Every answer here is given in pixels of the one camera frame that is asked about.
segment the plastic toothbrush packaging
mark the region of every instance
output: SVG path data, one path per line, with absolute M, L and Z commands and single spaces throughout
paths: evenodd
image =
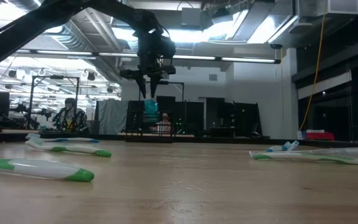
M 266 152 L 277 152 L 277 151 L 293 151 L 299 146 L 298 141 L 294 141 L 293 143 L 286 142 L 283 146 L 272 146 L 266 149 Z
M 35 149 L 41 149 L 51 152 L 82 152 L 95 156 L 111 157 L 111 152 L 99 149 L 97 147 L 81 145 L 44 145 L 44 140 L 40 138 L 30 138 L 28 141 L 25 142 L 25 144 Z
M 29 140 L 30 138 L 39 138 L 41 135 L 29 133 L 25 138 Z M 45 142 L 67 142 L 67 141 L 76 141 L 76 142 L 93 142 L 98 143 L 99 140 L 97 139 L 90 139 L 90 138 L 55 138 L 55 139 L 42 139 Z
M 91 171 L 61 162 L 38 159 L 0 159 L 0 171 L 50 179 L 89 182 Z
M 325 161 L 358 165 L 358 147 L 287 152 L 249 151 L 249 155 L 252 159 L 290 159 L 298 161 Z

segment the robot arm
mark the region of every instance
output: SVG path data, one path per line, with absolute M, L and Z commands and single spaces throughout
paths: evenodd
M 135 30 L 139 45 L 139 70 L 126 70 L 120 72 L 120 75 L 135 79 L 143 96 L 144 75 L 148 75 L 151 82 L 158 83 L 163 72 L 176 72 L 173 66 L 164 67 L 158 62 L 160 58 L 173 57 L 175 44 L 162 35 L 163 27 L 154 14 L 142 9 L 133 9 L 115 0 L 45 0 L 38 9 L 0 28 L 0 62 L 45 30 L 63 25 L 72 16 L 88 7 L 122 20 Z

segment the toothbrush handle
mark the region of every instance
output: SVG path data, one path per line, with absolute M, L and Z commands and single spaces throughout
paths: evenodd
M 94 174 L 70 164 L 38 159 L 0 159 L 0 170 L 53 179 L 91 181 Z
M 52 152 L 82 152 L 95 156 L 111 157 L 111 153 L 102 149 L 91 148 L 86 146 L 55 146 L 51 148 Z

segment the gray curtain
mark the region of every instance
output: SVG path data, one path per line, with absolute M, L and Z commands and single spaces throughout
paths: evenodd
M 99 134 L 117 134 L 125 129 L 128 101 L 99 101 Z

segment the desk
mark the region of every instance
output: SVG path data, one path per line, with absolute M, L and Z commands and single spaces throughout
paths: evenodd
M 358 166 L 249 159 L 264 145 L 96 145 L 112 157 L 0 144 L 0 157 L 95 173 L 90 183 L 0 174 L 0 223 L 358 223 Z

